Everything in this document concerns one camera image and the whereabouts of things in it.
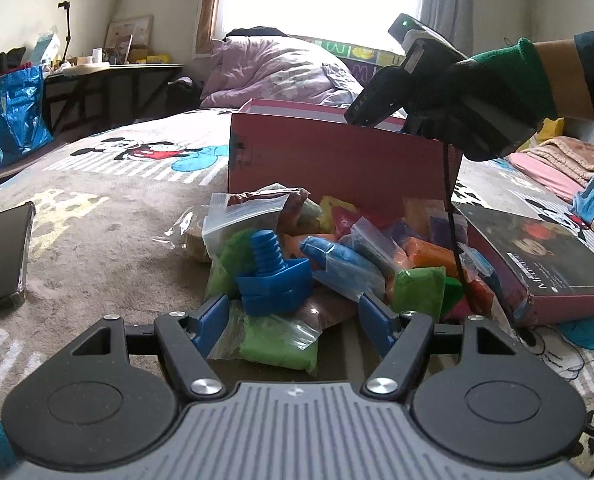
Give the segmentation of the green black gloved right hand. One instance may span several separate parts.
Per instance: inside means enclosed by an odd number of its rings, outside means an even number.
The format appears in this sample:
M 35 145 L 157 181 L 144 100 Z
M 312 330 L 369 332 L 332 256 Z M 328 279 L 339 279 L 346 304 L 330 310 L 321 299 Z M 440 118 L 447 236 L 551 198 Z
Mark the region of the green black gloved right hand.
M 546 70 L 527 38 L 451 65 L 418 86 L 403 109 L 405 132 L 448 143 L 474 162 L 515 152 L 544 120 L 557 118 Z

